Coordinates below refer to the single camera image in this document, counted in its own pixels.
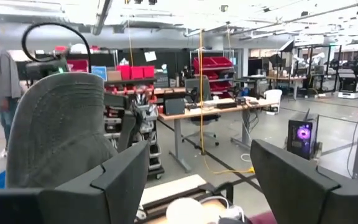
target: sneaker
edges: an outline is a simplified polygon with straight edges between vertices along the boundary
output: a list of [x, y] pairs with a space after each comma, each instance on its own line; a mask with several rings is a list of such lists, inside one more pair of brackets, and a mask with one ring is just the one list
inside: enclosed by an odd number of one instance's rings
[[2, 152], [0, 152], [0, 160], [3, 159], [3, 158], [6, 158], [7, 156], [7, 151], [6, 149], [2, 150]]

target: gray mesh chair back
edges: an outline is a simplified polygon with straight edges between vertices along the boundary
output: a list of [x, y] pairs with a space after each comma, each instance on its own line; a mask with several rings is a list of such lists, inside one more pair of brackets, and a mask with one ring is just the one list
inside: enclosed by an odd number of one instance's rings
[[51, 75], [21, 98], [8, 144], [6, 187], [55, 188], [117, 152], [104, 137], [103, 80]]

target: cardboard box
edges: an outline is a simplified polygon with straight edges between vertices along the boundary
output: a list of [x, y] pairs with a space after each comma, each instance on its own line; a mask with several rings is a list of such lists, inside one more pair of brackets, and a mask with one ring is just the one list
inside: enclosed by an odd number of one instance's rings
[[121, 80], [120, 71], [107, 71], [107, 81], [119, 81]]

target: computer tower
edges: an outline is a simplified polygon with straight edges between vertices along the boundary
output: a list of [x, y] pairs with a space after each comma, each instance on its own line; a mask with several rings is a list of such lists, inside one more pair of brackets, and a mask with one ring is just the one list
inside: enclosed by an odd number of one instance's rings
[[297, 113], [288, 121], [287, 151], [304, 159], [313, 159], [318, 152], [318, 114]]

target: purple light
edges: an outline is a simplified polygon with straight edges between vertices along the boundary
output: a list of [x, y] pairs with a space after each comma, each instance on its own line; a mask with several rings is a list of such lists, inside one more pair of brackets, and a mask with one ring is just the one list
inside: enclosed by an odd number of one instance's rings
[[302, 140], [306, 140], [310, 138], [310, 130], [307, 128], [300, 127], [296, 133], [298, 135], [298, 138]]

